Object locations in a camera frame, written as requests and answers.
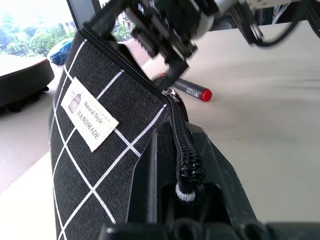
zipper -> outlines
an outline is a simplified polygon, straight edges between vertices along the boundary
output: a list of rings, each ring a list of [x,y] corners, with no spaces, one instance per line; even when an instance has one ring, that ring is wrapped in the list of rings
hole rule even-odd
[[[171,87],[168,87],[167,92],[173,97],[176,104],[178,105],[184,121],[188,123],[189,117],[188,117],[187,109],[186,109],[186,106],[185,106],[184,102],[182,101],[182,98],[180,97],[180,95],[176,92],[176,90],[174,90]]]
[[[102,47],[95,45],[103,53],[105,53],[110,59],[117,63],[126,72],[138,76],[135,79],[154,93],[157,97],[163,100],[171,107],[171,127],[173,133],[174,143],[177,149],[177,180],[179,184],[182,184],[181,190],[191,193],[195,187],[200,187],[204,182],[204,171],[201,161],[201,156],[192,144],[185,121],[178,108],[173,96],[169,93],[164,95],[161,90],[155,86],[150,80],[142,75],[134,66],[127,62],[112,46],[110,46],[105,40],[98,36],[88,25],[83,24],[81,34],[89,39],[93,44],[96,42]]]

zipper teeth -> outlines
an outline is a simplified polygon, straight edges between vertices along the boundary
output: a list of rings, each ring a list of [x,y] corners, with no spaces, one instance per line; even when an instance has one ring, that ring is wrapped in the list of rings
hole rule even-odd
[[[173,125],[173,135],[176,138],[175,142],[179,148],[180,163],[179,163],[179,173],[182,182],[189,183],[192,185],[201,184],[204,181],[204,171],[201,161],[201,156],[195,150],[194,146],[188,141],[189,136],[187,135],[187,130],[179,116],[179,111],[176,106],[176,102],[171,96],[165,97],[161,90],[148,81],[139,71],[137,71],[131,64],[123,59],[121,55],[110,45],[108,45],[103,39],[97,36],[97,34],[88,26],[87,23],[83,24],[84,30],[97,42],[108,49],[113,55],[115,55],[119,60],[121,60],[126,66],[128,66],[132,71],[134,71],[140,78],[142,78],[146,83],[158,91],[159,97],[165,98],[166,102],[170,102],[172,109],[172,125]]]
[[[179,148],[179,174],[182,183],[192,184],[193,186],[204,182],[204,170],[201,156],[189,141],[189,136],[182,118],[179,116],[176,102],[169,97],[173,115],[173,135]]]
[[[159,93],[161,93],[161,90],[155,86],[154,84],[151,84],[139,71],[137,71],[131,64],[129,64],[124,58],[117,53],[117,51],[110,45],[106,44],[104,40],[101,40],[100,37],[97,37],[97,34],[89,27],[89,25],[85,22],[83,24],[84,29],[88,34],[90,34],[91,37],[93,37],[96,41],[98,41],[101,45],[103,45],[105,48],[107,48],[110,52],[112,52],[119,60],[121,60],[125,65],[127,65],[132,71],[134,71],[137,75],[139,75],[140,78],[145,80],[151,87],[156,89]]]

marker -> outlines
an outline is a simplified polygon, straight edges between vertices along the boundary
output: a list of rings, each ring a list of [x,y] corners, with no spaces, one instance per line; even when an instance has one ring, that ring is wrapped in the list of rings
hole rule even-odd
[[[212,92],[210,89],[184,80],[180,77],[172,86],[204,102],[208,102],[212,98]]]

white grid pattern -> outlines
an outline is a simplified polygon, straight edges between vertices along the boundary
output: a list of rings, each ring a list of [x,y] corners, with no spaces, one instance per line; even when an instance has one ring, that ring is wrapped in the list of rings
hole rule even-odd
[[[108,207],[106,206],[106,204],[104,203],[104,201],[101,199],[101,197],[98,195],[98,193],[96,192],[97,187],[101,184],[101,182],[107,177],[107,175],[111,172],[111,170],[117,165],[117,163],[121,160],[121,158],[129,151],[132,150],[138,157],[141,156],[141,153],[139,153],[135,148],[134,148],[134,144],[143,137],[143,135],[156,123],[157,119],[159,118],[159,116],[161,115],[161,113],[163,112],[163,110],[166,107],[166,104],[160,109],[160,111],[156,114],[156,116],[154,117],[154,119],[150,122],[150,124],[139,134],[139,136],[133,141],[133,142],[129,142],[118,129],[115,129],[115,133],[123,140],[123,142],[127,145],[126,149],[117,157],[117,159],[112,163],[112,165],[108,168],[108,170],[102,175],[102,177],[97,181],[97,183],[92,186],[88,179],[86,178],[86,176],[84,175],[84,173],[82,172],[82,170],[80,169],[79,165],[77,164],[76,160],[73,158],[69,148],[68,148],[68,142],[70,140],[70,138],[72,137],[73,133],[75,132],[76,128],[73,128],[73,130],[71,131],[69,137],[67,138],[67,140],[64,139],[60,125],[59,125],[59,121],[58,121],[58,117],[57,117],[57,108],[59,105],[59,101],[60,101],[60,97],[62,94],[62,90],[64,88],[64,85],[67,81],[67,78],[69,77],[69,79],[72,81],[73,78],[70,76],[70,71],[71,68],[81,50],[81,48],[83,47],[83,45],[86,43],[86,39],[81,43],[80,47],[78,48],[74,59],[70,65],[69,70],[67,71],[66,66],[64,66],[64,71],[66,73],[66,77],[64,79],[64,82],[62,84],[62,88],[60,90],[59,96],[58,96],[58,100],[57,100],[57,104],[55,106],[55,100],[52,101],[53,103],[53,117],[52,117],[52,122],[51,122],[51,126],[50,126],[50,133],[49,133],[49,141],[51,141],[51,137],[52,137],[52,128],[53,128],[53,124],[54,121],[56,121],[57,124],[57,128],[61,137],[61,140],[63,142],[63,147],[60,151],[60,154],[57,158],[57,161],[55,163],[54,166],[54,170],[53,170],[53,175],[52,175],[52,184],[53,184],[53,195],[54,195],[54,200],[55,200],[55,207],[57,210],[57,215],[58,215],[58,220],[60,223],[60,227],[61,227],[61,232],[59,234],[58,240],[60,240],[61,236],[64,236],[64,239],[67,240],[67,236],[65,233],[65,229],[68,226],[68,224],[71,222],[71,220],[73,219],[73,217],[76,215],[76,213],[79,211],[79,209],[83,206],[83,204],[88,200],[88,198],[91,196],[91,194],[94,194],[94,196],[97,198],[98,202],[100,203],[100,205],[103,207],[103,209],[105,210],[106,214],[108,215],[108,217],[110,218],[112,223],[116,223],[114,217],[112,216],[110,210],[108,209]],[[109,82],[109,84],[102,90],[102,92],[98,95],[98,97],[96,98],[97,100],[107,91],[107,89],[114,83],[114,81],[124,72],[124,70],[121,70],[116,76],[114,76],[114,78]],[[55,186],[54,186],[54,177],[55,177],[55,172],[56,172],[56,168],[58,165],[58,162],[61,158],[61,155],[63,153],[63,151],[66,150],[66,152],[68,153],[72,163],[74,164],[75,168],[77,169],[77,171],[79,172],[79,174],[81,175],[82,179],[84,180],[84,182],[86,183],[86,185],[88,186],[88,188],[90,189],[89,193],[84,197],[84,199],[81,201],[81,203],[76,207],[76,209],[73,211],[73,213],[70,215],[69,219],[66,221],[65,225],[62,224],[61,221],[61,217],[60,217],[60,213],[59,213],[59,209],[58,209],[58,204],[57,204],[57,198],[56,198],[56,191],[55,191]]]
[[[165,109],[167,105],[165,104],[159,112],[155,115],[153,120],[149,123],[149,125],[131,142],[131,145],[134,145],[137,143],[145,134],[146,132],[156,123],[158,118],[160,117],[161,113]],[[84,197],[84,199],[80,202],[80,204],[76,207],[76,209],[73,211],[73,213],[70,215],[69,219],[66,221],[65,225],[61,228],[61,232],[59,234],[58,240],[60,240],[61,236],[65,234],[65,229],[73,219],[73,217],[76,215],[76,213],[80,210],[80,208],[83,206],[83,204],[88,200],[88,198],[91,196],[92,193],[95,192],[97,187],[102,183],[102,181],[109,175],[109,173],[114,169],[114,167],[118,164],[118,162],[122,159],[122,157],[130,150],[130,147],[127,146],[125,150],[116,158],[116,160],[111,164],[111,166],[107,169],[107,171],[100,177],[100,179],[97,181],[97,183],[93,186],[92,189],[90,189],[90,192]]]

blue car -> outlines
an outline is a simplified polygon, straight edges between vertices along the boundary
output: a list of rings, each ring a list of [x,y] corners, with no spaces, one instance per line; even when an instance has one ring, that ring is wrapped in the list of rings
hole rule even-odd
[[[74,37],[62,40],[51,49],[47,54],[47,58],[55,65],[61,66],[65,64],[73,42]]]

